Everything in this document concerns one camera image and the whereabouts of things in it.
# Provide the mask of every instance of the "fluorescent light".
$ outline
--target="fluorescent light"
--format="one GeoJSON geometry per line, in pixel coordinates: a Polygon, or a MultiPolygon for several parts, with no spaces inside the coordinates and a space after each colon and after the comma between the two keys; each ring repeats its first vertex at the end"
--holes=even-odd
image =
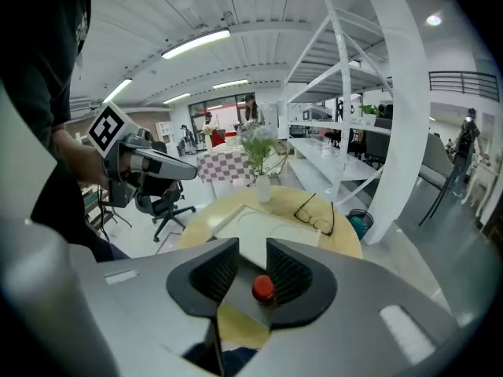
{"type": "Polygon", "coordinates": [[[218,41],[219,39],[224,39],[228,37],[230,37],[230,32],[228,29],[197,36],[196,38],[191,39],[188,42],[183,42],[181,45],[178,45],[175,48],[170,49],[167,52],[164,52],[162,54],[162,57],[164,59],[171,59],[172,57],[175,57],[180,53],[184,53],[187,50],[194,49],[195,47],[204,45],[205,43],[218,41]]]}
{"type": "Polygon", "coordinates": [[[218,88],[225,88],[226,86],[241,85],[241,84],[248,84],[248,80],[240,79],[238,81],[231,81],[231,82],[225,82],[224,84],[213,85],[213,89],[217,90],[218,88]]]}
{"type": "Polygon", "coordinates": [[[436,15],[431,15],[426,19],[426,22],[428,23],[428,25],[436,27],[437,25],[440,25],[442,23],[442,18],[436,15]]]}
{"type": "Polygon", "coordinates": [[[129,84],[131,84],[133,80],[132,79],[125,79],[124,81],[122,81],[119,86],[117,86],[117,88],[115,88],[112,93],[110,93],[110,95],[108,95],[105,100],[103,101],[103,103],[106,103],[108,101],[111,101],[114,96],[116,94],[118,94],[120,91],[122,91],[124,88],[126,88],[126,86],[128,86],[129,84]]]}
{"type": "Polygon", "coordinates": [[[184,97],[189,97],[190,93],[184,93],[182,95],[178,95],[177,97],[172,97],[171,99],[168,99],[167,101],[164,101],[164,104],[170,104],[171,102],[175,102],[178,99],[183,99],[184,97]]]}

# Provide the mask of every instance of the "trash can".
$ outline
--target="trash can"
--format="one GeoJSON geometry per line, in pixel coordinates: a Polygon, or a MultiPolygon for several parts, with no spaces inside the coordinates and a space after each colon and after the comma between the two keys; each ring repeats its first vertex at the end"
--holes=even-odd
{"type": "Polygon", "coordinates": [[[360,240],[374,224],[374,218],[366,210],[351,210],[347,220],[353,225],[360,240]]]}

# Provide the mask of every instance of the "round table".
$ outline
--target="round table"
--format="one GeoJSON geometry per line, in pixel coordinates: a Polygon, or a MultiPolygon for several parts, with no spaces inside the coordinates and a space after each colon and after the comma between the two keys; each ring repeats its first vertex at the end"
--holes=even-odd
{"type": "MultiPolygon", "coordinates": [[[[185,249],[207,242],[212,236],[211,231],[213,228],[242,204],[305,225],[295,218],[293,214],[311,196],[312,193],[297,188],[271,186],[271,200],[269,203],[258,203],[254,188],[233,192],[210,203],[198,213],[197,218],[185,228],[178,248],[185,249]]],[[[326,219],[329,221],[332,216],[330,203],[319,196],[315,196],[306,209],[313,219],[326,219]]],[[[350,255],[351,257],[362,258],[362,246],[353,227],[339,211],[334,210],[334,213],[333,233],[331,236],[321,234],[318,247],[350,255]]],[[[260,348],[269,337],[269,330],[265,326],[255,322],[228,303],[224,302],[220,305],[217,319],[222,340],[232,341],[249,348],[260,348]]]]}

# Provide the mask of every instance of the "railing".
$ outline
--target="railing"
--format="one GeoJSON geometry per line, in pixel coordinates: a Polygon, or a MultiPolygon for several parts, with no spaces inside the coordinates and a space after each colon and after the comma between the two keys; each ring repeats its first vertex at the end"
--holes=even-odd
{"type": "Polygon", "coordinates": [[[500,101],[494,75],[473,71],[430,71],[431,91],[470,93],[500,101]]]}

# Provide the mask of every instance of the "red button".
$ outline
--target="red button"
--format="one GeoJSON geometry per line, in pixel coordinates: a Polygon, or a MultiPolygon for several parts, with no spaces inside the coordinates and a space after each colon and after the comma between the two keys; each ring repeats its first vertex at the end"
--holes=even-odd
{"type": "Polygon", "coordinates": [[[267,303],[274,300],[273,281],[267,275],[260,275],[253,281],[251,290],[253,297],[259,302],[267,303]]]}

